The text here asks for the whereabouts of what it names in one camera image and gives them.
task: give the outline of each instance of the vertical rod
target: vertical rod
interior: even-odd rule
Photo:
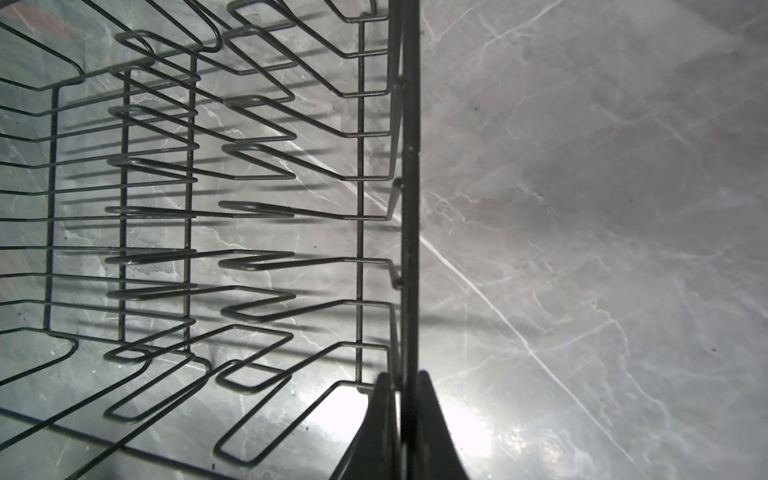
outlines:
[[[400,73],[400,43],[402,40],[402,6],[401,0],[389,0],[389,18],[387,25],[387,63],[386,84],[390,93],[395,88]]]
[[[125,72],[125,76],[127,78],[131,77],[131,70],[128,70]],[[123,93],[131,91],[131,84],[128,83],[127,80],[123,81]],[[123,105],[129,105],[131,104],[131,97],[129,95],[126,95],[123,97]],[[123,154],[128,153],[128,134],[129,134],[129,126],[131,124],[127,121],[123,121],[123,127],[121,129],[121,139],[120,139],[120,152]],[[120,169],[120,183],[125,185],[128,182],[128,169],[127,168],[121,168]],[[120,189],[120,206],[126,207],[128,205],[128,189],[126,187],[121,187]],[[120,248],[123,249],[127,246],[127,239],[128,239],[128,220],[122,218],[120,219]],[[125,255],[125,250],[121,250],[120,255]],[[120,280],[125,280],[126,276],[126,266],[120,265],[118,269],[118,275],[120,276]],[[118,287],[120,291],[125,290],[125,282],[120,282],[120,286]],[[123,310],[125,308],[125,300],[120,300],[118,302],[118,309]],[[125,341],[125,314],[120,313],[118,315],[118,340],[121,342]]]
[[[357,51],[364,51],[366,48],[366,24],[360,22],[357,28]],[[366,59],[360,57],[357,59],[357,91],[366,89]],[[362,133],[366,130],[366,101],[363,97],[357,99],[357,131]],[[363,156],[364,142],[362,138],[357,139],[357,175],[365,174],[365,158]],[[357,214],[362,216],[365,213],[365,197],[363,196],[363,182],[357,182]],[[362,258],[363,250],[363,220],[357,220],[357,258]],[[357,299],[362,300],[362,262],[357,263]],[[362,305],[356,307],[356,331],[355,340],[362,342]],[[355,380],[362,382],[362,349],[355,351]]]
[[[419,373],[419,0],[402,3],[402,374],[400,429],[406,478],[416,477]]]
[[[56,134],[58,134],[58,113],[55,112],[56,108],[58,108],[58,90],[59,88],[54,88],[51,90],[51,109],[54,111],[54,113],[51,115],[51,136],[55,137]],[[51,140],[51,146],[50,150],[48,151],[48,162],[49,163],[55,163],[56,161],[56,148],[57,148],[57,141],[54,138]],[[51,167],[48,169],[48,189],[53,191],[56,190],[56,167]],[[48,218],[52,218],[56,215],[56,195],[51,194],[48,195]],[[48,229],[46,230],[46,245],[49,247],[53,246],[54,241],[54,233],[55,233],[55,225],[56,222],[48,222]],[[53,249],[48,249],[45,251],[45,272],[46,273],[53,273]],[[53,297],[53,277],[47,276],[45,277],[45,301],[50,302]],[[51,329],[51,306],[46,305],[43,309],[43,328],[46,330]]]
[[[192,72],[192,75],[197,74],[197,57],[194,55],[190,56],[190,71]],[[195,108],[195,101],[196,101],[196,95],[193,90],[189,90],[189,106],[190,108]],[[190,142],[194,141],[194,116],[189,117],[190,127],[187,129],[187,140]],[[194,167],[194,150],[189,150],[187,152],[187,168]],[[188,177],[192,176],[192,172],[187,173]],[[184,209],[186,211],[192,210],[192,184],[187,184],[186,190],[184,192]],[[189,250],[192,248],[192,219],[187,218],[184,220],[184,248]],[[187,258],[184,259],[184,283],[189,283],[192,278],[192,261],[191,259]],[[184,317],[189,318],[190,316],[190,308],[191,308],[191,300],[189,295],[184,296]],[[190,327],[186,327],[184,329],[184,340],[190,339]],[[187,345],[184,347],[186,351],[191,351],[190,345]]]

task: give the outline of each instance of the wire dish rack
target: wire dish rack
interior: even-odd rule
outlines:
[[[0,2],[0,222],[23,243],[0,247],[0,455],[28,463],[37,442],[58,459],[47,478],[464,478],[418,371],[418,2],[290,3]],[[318,139],[335,165],[309,154]],[[240,228],[247,245],[222,236]],[[300,251],[329,229],[355,254]],[[380,231],[399,263],[366,255]],[[342,274],[354,295],[311,301]],[[350,307],[336,341],[312,340]],[[319,395],[298,401],[302,381]],[[340,390],[365,406],[341,449],[293,441]],[[302,466],[320,457],[332,468]]]

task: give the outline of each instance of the dark metal pole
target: dark metal pole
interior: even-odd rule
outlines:
[[[51,109],[55,111],[58,108],[58,88],[54,88],[51,91]],[[54,164],[56,162],[56,135],[58,134],[58,113],[51,115],[51,149],[48,152],[48,163]],[[56,167],[48,169],[48,189],[56,190]],[[56,216],[56,196],[48,195],[48,218]],[[46,231],[46,245],[53,246],[55,233],[55,222],[48,222],[48,229]],[[45,252],[45,272],[53,273],[53,249]],[[53,297],[53,277],[45,277],[45,301],[50,302]],[[43,309],[43,328],[51,329],[51,306],[45,305]]]
[[[131,77],[131,70],[128,70],[125,72],[126,78]],[[127,93],[131,91],[131,84],[128,82],[128,80],[123,81],[123,93]],[[123,97],[123,105],[130,105],[131,104],[131,97],[129,95],[125,95]],[[123,128],[121,131],[121,140],[120,140],[120,152],[123,154],[128,153],[128,134],[130,129],[130,123],[123,120]],[[120,169],[120,184],[125,185],[128,183],[128,169],[127,168],[121,168]],[[127,187],[121,187],[120,189],[120,206],[126,207],[128,205],[128,188]],[[128,231],[128,220],[125,218],[120,219],[120,248],[124,249],[127,246],[127,231]],[[120,255],[125,255],[125,250],[121,250]],[[118,269],[118,275],[120,277],[120,280],[125,280],[126,276],[126,266],[120,265]],[[125,291],[125,282],[120,282],[120,286],[118,289],[122,292]],[[120,300],[118,302],[118,309],[119,310],[125,310],[125,301]],[[121,342],[125,341],[125,314],[121,313],[118,315],[118,340]]]
[[[197,57],[194,55],[190,56],[190,72],[192,72],[192,75],[197,74]],[[189,90],[189,107],[194,110],[195,108],[195,101],[196,101],[196,95],[194,90]],[[189,140],[190,143],[194,142],[194,116],[190,116],[189,118],[190,127],[187,129],[187,140]],[[188,177],[192,177],[192,168],[194,167],[194,150],[187,151],[187,168],[190,169],[190,171],[187,173]],[[186,211],[192,210],[192,184],[187,184],[187,189],[184,194],[184,209]],[[184,248],[189,250],[192,248],[192,219],[187,218],[184,220]],[[186,258],[184,259],[184,283],[189,283],[190,279],[192,278],[192,259]],[[184,297],[184,318],[189,318],[190,316],[190,296],[186,295]],[[190,327],[186,327],[184,329],[184,341],[187,341],[190,339]],[[190,351],[191,346],[187,345],[184,347],[184,350]]]
[[[364,51],[366,48],[366,24],[359,23],[357,28],[357,51]],[[366,59],[360,57],[357,59],[357,91],[366,89]],[[366,100],[363,97],[357,99],[357,131],[362,133],[366,130]],[[365,158],[363,138],[357,139],[357,175],[361,177],[365,174]],[[363,191],[363,182],[357,182],[357,214],[362,216],[365,213],[365,197]],[[363,225],[364,220],[357,220],[357,258],[363,258]],[[362,300],[362,262],[357,263],[357,300]],[[356,307],[356,330],[355,340],[362,342],[362,305]],[[355,380],[362,382],[362,349],[355,351]]]
[[[402,374],[401,435],[406,478],[416,476],[419,373],[419,0],[402,2]]]

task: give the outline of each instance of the metal wire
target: metal wire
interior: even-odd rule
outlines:
[[[104,448],[94,458],[72,472],[67,478],[80,478],[93,469],[100,462],[103,462],[109,455],[115,452],[121,452],[135,458],[141,458],[148,462],[158,465],[164,465],[168,468],[174,468],[183,472],[189,472],[206,478],[230,478],[229,476],[201,468],[199,465],[191,465],[185,462],[179,462],[172,458],[166,458],[153,452],[146,452],[140,449],[129,447],[127,444],[135,439],[142,432],[149,429],[156,422],[160,421],[170,412],[180,407],[188,399],[199,392],[210,379],[239,395],[252,395],[262,392],[266,389],[271,390],[264,396],[249,412],[245,413],[241,419],[232,424],[231,428],[211,446],[212,453],[219,459],[239,468],[253,468],[259,465],[296,427],[304,421],[332,392],[341,387],[355,387],[361,392],[370,392],[373,390],[373,384],[363,382],[363,352],[365,350],[381,351],[386,354],[387,369],[391,379],[391,390],[402,390],[403,392],[403,426],[406,426],[408,419],[411,418],[412,399],[406,398],[415,393],[413,389],[412,374],[415,368],[415,348],[416,336],[415,329],[415,301],[414,292],[418,288],[418,274],[415,268],[418,266],[418,165],[406,165],[404,167],[404,179],[396,178],[396,163],[399,148],[399,132],[401,128],[401,118],[405,114],[403,126],[404,133],[403,157],[407,162],[418,163],[418,158],[414,158],[414,152],[418,154],[418,131],[414,133],[415,121],[418,123],[418,108],[414,107],[414,101],[418,106],[418,90],[414,90],[412,68],[407,65],[403,68],[404,77],[399,74],[400,71],[400,50],[403,45],[403,61],[417,62],[414,60],[413,42],[418,39],[413,38],[413,22],[418,24],[418,10],[415,14],[412,6],[415,2],[404,1],[401,5],[400,0],[389,0],[386,12],[381,12],[375,0],[370,0],[369,10],[360,12],[357,16],[344,15],[332,0],[323,0],[325,6],[336,17],[338,22],[343,24],[357,25],[358,48],[355,51],[344,51],[337,47],[328,38],[322,36],[318,31],[311,28],[307,22],[300,16],[294,14],[289,6],[283,0],[235,0],[227,5],[229,16],[239,25],[232,26],[228,20],[222,19],[214,14],[210,9],[202,5],[198,0],[177,0],[183,2],[189,11],[196,18],[201,20],[208,31],[195,32],[190,30],[185,22],[179,20],[176,16],[165,9],[161,4],[154,0],[144,0],[160,17],[174,25],[184,34],[186,41],[182,45],[154,31],[146,29],[132,28],[127,22],[123,22],[114,12],[108,11],[99,5],[98,0],[81,0],[90,10],[92,10],[103,23],[111,25],[120,30],[114,38],[119,45],[128,50],[140,54],[140,57],[112,65],[106,68],[99,68],[93,71],[86,71],[75,60],[57,51],[55,46],[45,45],[26,35],[22,31],[13,28],[10,25],[0,23],[0,28],[8,34],[16,37],[18,41],[25,42],[45,54],[51,56],[54,61],[63,61],[70,65],[73,75],[69,78],[62,78],[50,84],[35,86],[21,83],[9,78],[0,78],[0,82],[10,85],[14,88],[37,92],[39,95],[50,95],[50,107],[43,111],[28,111],[8,105],[0,105],[0,111],[9,115],[21,115],[27,118],[48,118],[49,132],[41,136],[19,136],[0,133],[0,138],[11,142],[22,142],[26,144],[49,144],[48,162],[43,164],[15,164],[8,161],[0,162],[0,170],[24,169],[29,171],[43,170],[48,175],[47,187],[40,190],[0,190],[0,195],[22,195],[26,197],[45,197],[47,199],[47,215],[45,217],[13,217],[0,218],[0,223],[46,223],[45,244],[42,245],[11,245],[0,247],[0,250],[42,250],[45,251],[45,271],[40,272],[17,272],[0,275],[0,279],[21,279],[21,278],[40,278],[45,282],[44,291],[41,295],[35,296],[30,293],[29,298],[11,299],[0,303],[0,306],[13,306],[25,303],[39,304],[44,307],[41,318],[41,328],[21,327],[6,329],[0,331],[0,336],[13,335],[16,333],[27,332],[38,336],[47,336],[54,339],[65,340],[70,343],[70,349],[56,359],[49,360],[40,365],[27,369],[23,372],[14,374],[7,379],[0,380],[0,388],[9,388],[9,386],[20,379],[39,374],[50,369],[59,363],[67,362],[72,356],[77,355],[82,343],[102,343],[113,346],[111,350],[104,354],[104,361],[115,362],[118,364],[139,365],[141,366],[129,376],[125,376],[102,390],[89,395],[87,398],[69,406],[66,409],[57,412],[46,419],[37,419],[29,415],[23,415],[19,412],[13,412],[9,409],[0,408],[0,415],[17,422],[30,425],[26,430],[18,433],[12,438],[0,443],[0,452],[6,448],[15,445],[27,437],[47,429],[50,432],[59,435],[65,435],[69,438],[89,442]],[[0,8],[10,8],[17,2],[0,2]],[[261,4],[268,7],[277,14],[281,20],[273,25],[255,25],[243,13],[243,9],[252,5]],[[405,35],[403,34],[402,11],[405,7],[410,8],[406,12]],[[416,15],[415,20],[409,19],[409,15]],[[388,24],[389,37],[385,48],[366,48],[366,25],[372,22],[386,22]],[[295,28],[303,34],[308,35],[314,41],[322,46],[324,52],[329,52],[338,58],[356,61],[357,63],[357,89],[355,91],[343,91],[338,88],[327,76],[320,74],[315,68],[304,59],[302,54],[295,52],[289,45],[281,42],[274,35],[277,31]],[[242,48],[235,45],[234,40],[240,39],[241,42],[260,41],[279,52],[285,61],[272,65],[263,65],[261,61],[248,55]],[[224,51],[230,51],[241,59],[248,68],[234,68],[218,61],[214,55]],[[387,74],[386,83],[383,88],[376,90],[366,90],[366,59],[371,57],[386,57]],[[232,97],[221,97],[201,86],[200,66],[204,65],[210,71],[222,71],[227,74],[238,77],[248,77],[251,75],[260,75],[266,79],[279,92],[278,97],[272,98],[253,92],[251,94],[238,95]],[[309,77],[314,79],[319,85],[324,87],[331,94],[338,98],[356,99],[357,125],[354,131],[344,131],[335,128],[329,124],[318,121],[299,109],[289,106],[296,100],[296,95],[290,87],[285,85],[277,76],[277,73],[299,68]],[[60,93],[62,88],[67,89],[74,85],[84,84],[87,81],[98,79],[100,76],[109,76],[116,78],[121,84],[120,88],[108,91],[103,94],[97,94],[93,97],[80,98],[76,101],[70,101],[66,104],[60,102]],[[186,91],[187,100],[179,100],[168,94],[167,90]],[[155,104],[162,104],[162,107],[150,107],[144,104],[138,104],[134,100],[137,96],[150,97],[154,99]],[[389,110],[389,128],[387,130],[371,131],[366,130],[366,99],[374,97],[387,97],[390,99]],[[109,102],[121,101],[121,104],[114,105]],[[202,101],[213,102],[224,106],[228,111],[239,115],[243,121],[252,122],[272,130],[273,134],[261,137],[238,138],[229,134],[222,133],[215,129],[203,127],[196,123],[196,115],[199,113],[199,107]],[[62,131],[59,128],[59,115],[68,114],[72,111],[78,111],[80,108],[103,106],[104,111],[109,114],[110,120],[106,124],[77,128],[69,131]],[[281,151],[275,147],[267,145],[276,141],[296,140],[296,134],[279,121],[268,119],[265,112],[277,111],[287,115],[291,121],[301,122],[304,125],[313,127],[318,131],[331,134],[335,137],[355,139],[357,146],[356,154],[356,173],[351,175],[342,175],[326,167],[319,166],[309,161],[298,158],[294,154]],[[174,131],[169,131],[161,125],[173,125]],[[142,151],[131,151],[129,145],[129,134],[134,129],[159,134],[161,138],[168,141],[180,142],[178,147],[160,147]],[[116,131],[119,132],[121,141],[120,151],[117,153],[99,154],[90,157],[81,157],[75,159],[61,160],[58,154],[58,142],[65,138],[82,137],[89,138],[94,134],[101,132]],[[385,174],[367,174],[364,170],[364,140],[372,137],[390,137],[389,146],[389,166]],[[237,158],[248,164],[257,165],[269,174],[228,174],[213,170],[206,170],[195,166],[195,151],[200,148],[203,142],[210,139],[223,141],[221,151],[224,155]],[[175,152],[185,152],[186,160],[182,164],[174,163],[170,158],[167,160],[165,155]],[[273,164],[259,158],[266,155],[276,158],[280,164]],[[119,171],[120,180],[118,182],[99,184],[87,187],[60,188],[57,187],[58,168],[70,165],[80,164],[102,164],[114,171]],[[357,196],[357,208],[354,214],[339,214],[327,212],[324,210],[312,210],[298,207],[286,207],[276,204],[268,204],[251,200],[222,200],[218,206],[222,210],[208,211],[195,210],[193,208],[195,190],[194,185],[198,177],[214,177],[229,181],[265,181],[278,180],[290,182],[296,179],[296,174],[286,166],[290,164],[299,169],[312,171],[314,173],[328,177],[334,181],[353,182]],[[150,174],[162,177],[160,180],[135,181],[134,174]],[[392,182],[392,189],[389,195],[389,202],[385,214],[373,215],[366,214],[364,209],[364,187],[366,182]],[[136,187],[166,187],[170,185],[184,186],[184,208],[160,208],[160,207],[142,207],[131,204],[131,190]],[[99,190],[119,190],[119,204],[106,207],[105,215],[82,215],[82,216],[57,216],[57,199],[61,195],[82,194],[85,192]],[[403,220],[410,227],[404,226],[404,245],[402,248],[403,275],[399,268],[389,258],[366,257],[364,248],[364,229],[366,222],[387,222],[391,221],[396,211],[398,202],[402,194]],[[280,219],[285,221],[296,221],[297,217],[320,217],[331,220],[350,220],[356,225],[356,255],[354,257],[330,257],[330,256],[307,256],[301,252],[289,250],[246,250],[246,249],[228,249],[213,251],[197,251],[192,248],[194,244],[192,219],[197,218],[218,218],[227,219],[227,221],[236,222],[241,219]],[[182,220],[184,222],[184,245],[180,246],[162,246],[162,247],[131,247],[127,229],[131,222],[136,220],[155,219],[160,222],[169,220]],[[93,247],[68,247],[55,244],[55,233],[57,224],[60,222],[82,222],[90,223],[94,221],[117,220],[119,221],[118,244],[101,245]],[[93,276],[80,273],[60,273],[56,270],[55,254],[57,252],[78,252],[79,254],[98,256],[110,255],[103,259],[107,265],[118,267],[118,276]],[[353,299],[338,299],[324,303],[317,303],[310,306],[291,307],[290,303],[299,295],[288,290],[278,290],[269,285],[213,285],[200,286],[192,280],[192,259],[225,257],[218,262],[221,269],[240,270],[245,272],[292,269],[298,267],[327,265],[332,263],[354,263],[356,265],[356,296]],[[170,282],[164,280],[152,280],[147,278],[133,279],[128,276],[127,266],[147,265],[152,263],[166,263],[173,261],[182,261],[183,269],[181,272],[182,281]],[[399,327],[398,314],[396,306],[392,303],[382,302],[374,299],[367,299],[364,296],[364,269],[365,265],[381,266],[389,274],[392,288],[402,290],[403,308]],[[55,282],[54,280],[75,280],[90,283],[117,284],[116,290],[111,290],[107,298],[117,300],[117,306],[87,305],[82,303],[71,303],[54,300]],[[131,284],[136,284],[138,288],[129,288]],[[200,295],[216,295],[227,291],[240,291],[259,296],[258,300],[234,303],[224,306],[220,310],[222,318],[231,320],[218,329],[207,333],[194,335],[193,327],[197,321],[191,315],[191,304],[195,298]],[[159,313],[150,310],[141,310],[129,307],[129,304],[158,301],[165,299],[181,299],[183,306],[180,313]],[[285,305],[281,311],[256,314],[254,310],[269,305]],[[293,340],[291,332],[276,328],[267,328],[267,325],[278,319],[294,318],[297,321],[302,316],[316,313],[320,310],[326,310],[337,306],[354,306],[356,311],[356,334],[354,339],[342,340],[331,346],[321,349],[311,355],[307,355],[292,366],[278,369],[257,363],[259,359],[269,353],[280,351],[281,347]],[[66,333],[57,327],[57,322],[51,313],[53,307],[73,309],[77,311],[95,311],[114,314],[118,318],[116,329],[116,338],[101,338],[96,336],[76,335]],[[363,328],[365,325],[364,311],[368,308],[384,309],[389,316],[389,341],[386,343],[367,343],[363,341]],[[152,333],[138,340],[127,341],[126,329],[129,327],[130,320],[128,316],[145,317],[149,319],[168,320],[173,326],[160,332]],[[403,340],[406,350],[400,352],[399,329],[402,329]],[[273,337],[273,342],[259,348],[257,351],[242,359],[231,359],[221,363],[218,366],[213,365],[212,359],[200,356],[195,353],[193,347],[202,343],[211,341],[230,331],[242,331],[247,333],[261,333]],[[158,346],[158,341],[165,343],[165,346]],[[355,377],[353,379],[338,379],[328,389],[322,393],[311,405],[296,417],[288,427],[286,427],[269,445],[261,452],[249,459],[242,459],[232,455],[225,450],[225,446],[230,443],[235,434],[240,431],[249,420],[258,415],[263,407],[273,399],[273,397],[292,379],[292,376],[307,366],[317,362],[323,357],[338,349],[353,349],[355,356]],[[147,372],[153,362],[159,358],[173,359],[173,365],[165,369],[161,374],[153,379],[141,383],[136,387],[134,380]],[[181,371],[185,366],[196,363],[203,367],[203,374],[192,382],[182,385],[170,395],[165,396],[152,406],[141,412],[128,415],[119,413],[122,407],[136,399],[139,395],[160,384],[167,382],[173,374]],[[252,369],[270,374],[270,377],[257,385],[245,385],[233,379],[235,373],[242,369]],[[132,390],[118,401],[111,403],[104,410],[104,417],[112,422],[137,425],[135,429],[124,435],[118,440],[103,439],[96,435],[86,432],[80,432],[77,429],[57,425],[56,422],[64,417],[83,409],[85,406],[96,402],[100,398],[111,392],[117,391],[120,387],[132,385]],[[349,453],[352,451],[351,445],[343,457],[342,464],[349,461]],[[336,478],[343,470],[342,464],[337,468],[332,478]]]

